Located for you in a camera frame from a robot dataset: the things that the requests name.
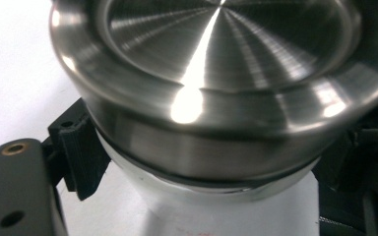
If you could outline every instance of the circular brushed metal surface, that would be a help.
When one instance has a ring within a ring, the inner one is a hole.
[[[50,24],[106,140],[170,176],[285,176],[378,104],[378,0],[60,0]]]

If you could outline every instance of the screw hole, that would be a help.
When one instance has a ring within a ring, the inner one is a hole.
[[[18,153],[24,152],[24,150],[27,149],[27,146],[28,146],[27,144],[13,144],[13,145],[5,147],[2,150],[2,154],[3,155],[18,154]]]
[[[64,128],[69,128],[72,125],[73,125],[73,122],[71,122],[71,121],[66,121],[66,122],[61,124],[61,126],[64,127]]]
[[[16,225],[17,223],[19,223],[24,218],[24,216],[25,216],[25,214],[22,211],[20,211],[20,210],[14,211],[14,212],[6,215],[1,220],[1,227],[2,228],[12,227],[12,226]]]

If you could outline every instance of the stainless steel pot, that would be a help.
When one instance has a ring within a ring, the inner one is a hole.
[[[59,0],[50,22],[104,138],[174,182],[280,179],[378,104],[378,0]]]

